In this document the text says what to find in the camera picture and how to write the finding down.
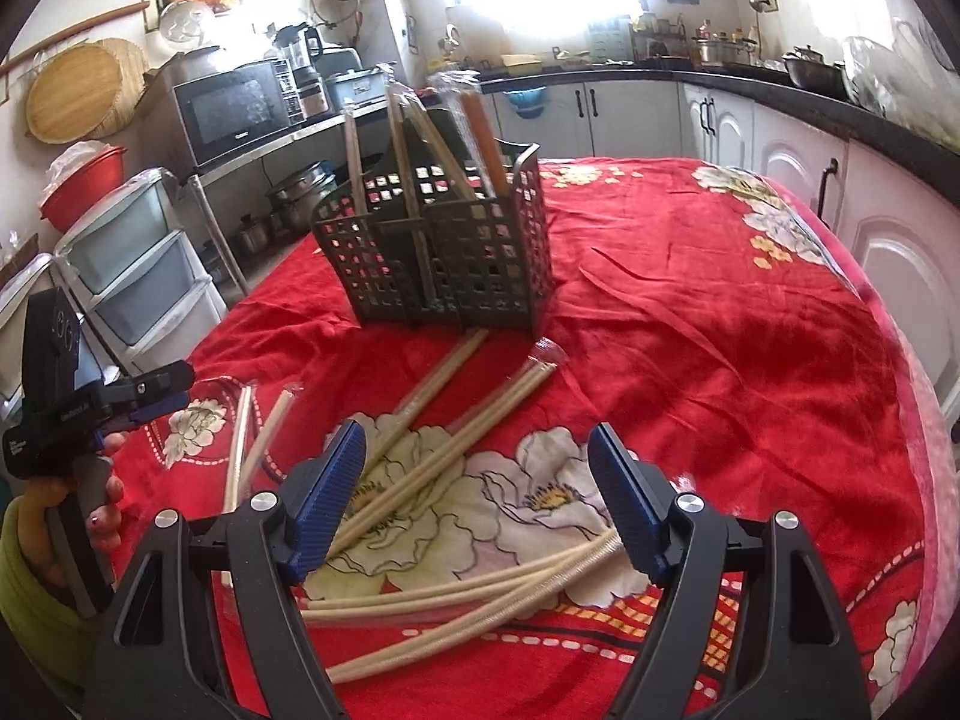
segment yellow flower pattern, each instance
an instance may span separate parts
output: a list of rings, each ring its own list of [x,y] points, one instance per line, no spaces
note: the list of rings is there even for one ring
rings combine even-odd
[[[704,189],[717,194],[732,194],[750,206],[752,213],[744,215],[743,221],[747,227],[762,233],[751,239],[751,246],[770,255],[770,260],[765,257],[754,259],[758,268],[771,271],[771,260],[792,263],[793,257],[788,252],[793,252],[808,263],[833,270],[820,241],[798,221],[787,203],[762,178],[745,170],[716,165],[698,167],[693,177]]]
[[[605,178],[603,170],[608,170],[610,177]],[[621,177],[628,175],[616,165],[603,170],[593,165],[563,165],[558,167],[558,170],[541,170],[541,178],[554,181],[554,189],[566,189],[569,186],[584,187],[600,180],[605,184],[619,184]],[[629,175],[634,178],[643,177],[643,173],[637,170]]]

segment white cabinet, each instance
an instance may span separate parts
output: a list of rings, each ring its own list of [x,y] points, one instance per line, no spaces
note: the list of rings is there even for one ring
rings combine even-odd
[[[763,105],[754,106],[754,171],[778,181],[815,211],[824,170],[834,159],[838,170],[827,176],[823,212],[831,228],[843,201],[847,143]]]
[[[596,156],[680,154],[680,110],[673,81],[602,81],[586,86]]]
[[[683,84],[680,93],[683,156],[723,167],[754,165],[754,102]]]
[[[851,143],[836,232],[917,352],[952,426],[960,418],[960,211]]]
[[[496,105],[493,103],[493,95],[482,95],[480,101],[483,103],[483,110],[484,113],[487,114],[487,121],[490,122],[490,127],[493,129],[493,134],[499,138],[500,119],[496,117]]]
[[[721,167],[754,165],[754,102],[726,92],[710,92],[707,126],[712,141],[709,162]]]
[[[496,92],[492,97],[503,140],[539,143],[539,156],[544,159],[593,156],[587,90],[582,83],[547,86],[539,103],[521,105],[520,113],[503,92]],[[536,95],[530,95],[527,101],[535,99]]]
[[[712,141],[707,130],[709,90],[680,84],[680,153],[691,159],[710,162]]]

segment green sleeve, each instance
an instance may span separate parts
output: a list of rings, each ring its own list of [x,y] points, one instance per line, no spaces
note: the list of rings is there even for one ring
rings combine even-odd
[[[0,535],[0,613],[30,660],[55,688],[82,689],[96,627],[59,603],[30,572],[16,536],[19,500]]]

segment gray plastic basket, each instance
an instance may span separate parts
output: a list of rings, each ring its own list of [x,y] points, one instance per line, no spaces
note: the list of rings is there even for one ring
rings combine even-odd
[[[448,111],[429,111],[454,156],[479,188],[476,167]],[[360,322],[529,328],[536,332],[553,293],[539,146],[500,144],[512,162],[512,194],[456,199],[443,170],[410,122],[404,123],[421,218],[407,218],[392,148],[364,174],[370,213],[355,215],[349,181],[313,212],[313,232]],[[424,230],[438,299],[427,304],[411,232]]]

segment black countertop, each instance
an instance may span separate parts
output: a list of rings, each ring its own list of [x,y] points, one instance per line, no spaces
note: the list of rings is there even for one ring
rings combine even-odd
[[[597,69],[487,81],[483,84],[483,91],[485,94],[493,94],[534,89],[538,86],[618,80],[677,81],[750,98],[761,105],[822,129],[823,132],[837,138],[858,141],[864,146],[870,146],[891,162],[900,165],[904,170],[909,170],[920,181],[939,191],[960,208],[960,154],[856,105],[840,103],[839,100],[804,92],[792,86],[723,76],[715,71],[688,73],[666,70]]]

